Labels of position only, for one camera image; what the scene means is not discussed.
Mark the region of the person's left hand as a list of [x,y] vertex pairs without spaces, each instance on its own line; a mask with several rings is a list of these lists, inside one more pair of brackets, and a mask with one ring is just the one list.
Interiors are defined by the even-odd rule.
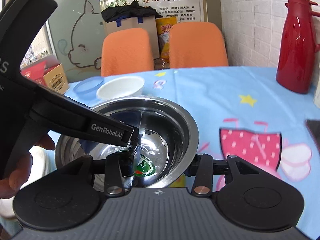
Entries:
[[[48,134],[44,135],[35,145],[46,150],[55,150],[55,142]],[[16,169],[7,178],[1,180],[1,198],[9,199],[16,195],[28,180],[32,165],[32,155],[29,152],[22,154],[16,164]]]

